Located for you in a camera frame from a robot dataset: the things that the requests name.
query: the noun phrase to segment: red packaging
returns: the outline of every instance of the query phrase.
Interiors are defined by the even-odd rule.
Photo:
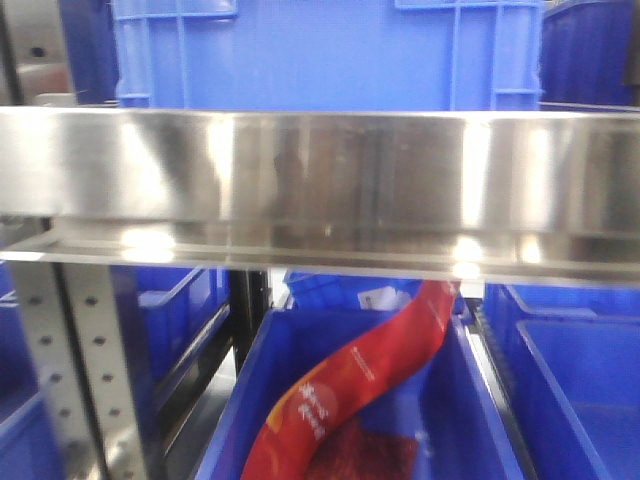
[[[242,480],[303,480],[320,443],[440,349],[458,284],[423,282],[409,305],[316,365],[269,413]]]

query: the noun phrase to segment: metal shelf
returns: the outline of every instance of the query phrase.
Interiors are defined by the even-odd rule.
[[[0,125],[0,212],[54,227],[7,259],[640,280],[637,113],[5,108]]]
[[[67,455],[69,478],[166,479],[193,461],[171,457],[209,408],[195,400],[262,316],[262,277],[235,272],[233,318],[154,392],[122,265],[640,281],[640,113],[0,108],[0,144],[0,258],[40,377],[55,360],[70,380],[64,398],[43,389],[50,411],[78,412],[56,424],[87,452]]]

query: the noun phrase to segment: blue storage crate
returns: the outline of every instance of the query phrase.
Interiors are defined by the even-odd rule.
[[[422,281],[288,271],[284,283],[301,310],[397,310],[418,293]]]
[[[631,105],[624,84],[633,0],[571,0],[546,12],[540,77],[547,102]]]
[[[518,325],[514,408],[541,479],[613,480],[640,472],[640,328]]]
[[[0,478],[62,480],[60,454],[40,394],[13,392],[14,398],[7,402],[4,393],[0,393]]]
[[[0,303],[0,478],[63,478],[16,303]]]
[[[535,318],[640,323],[640,290],[487,284],[484,312],[510,360],[518,347],[516,322]]]
[[[392,315],[269,313],[196,480],[240,478],[253,441],[278,398],[322,359]],[[457,317],[434,360],[359,415],[365,428],[418,440],[414,480],[523,478]]]
[[[136,274],[151,372],[159,380],[226,300],[226,274],[179,267],[138,267]]]
[[[6,262],[0,261],[0,302],[15,302],[15,288]]]
[[[127,107],[531,110],[538,0],[113,0]]]

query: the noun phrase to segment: stainless steel shelf edge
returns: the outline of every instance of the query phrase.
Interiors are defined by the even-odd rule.
[[[3,258],[640,280],[640,114],[0,109]]]

